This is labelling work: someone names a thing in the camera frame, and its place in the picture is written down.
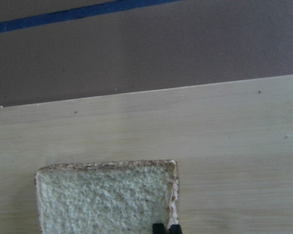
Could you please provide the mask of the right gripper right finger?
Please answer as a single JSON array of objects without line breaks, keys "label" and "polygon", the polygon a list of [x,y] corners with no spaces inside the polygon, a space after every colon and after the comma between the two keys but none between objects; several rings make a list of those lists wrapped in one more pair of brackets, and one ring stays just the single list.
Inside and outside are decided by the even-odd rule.
[{"label": "right gripper right finger", "polygon": [[172,224],[168,230],[169,234],[182,234],[182,228],[179,224]]}]

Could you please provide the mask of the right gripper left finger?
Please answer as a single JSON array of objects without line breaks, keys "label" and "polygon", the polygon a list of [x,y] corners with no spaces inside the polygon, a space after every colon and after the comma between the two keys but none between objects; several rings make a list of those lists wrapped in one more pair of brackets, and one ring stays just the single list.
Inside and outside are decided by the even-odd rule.
[{"label": "right gripper left finger", "polygon": [[165,234],[166,229],[164,224],[153,224],[152,225],[152,233],[153,234]]}]

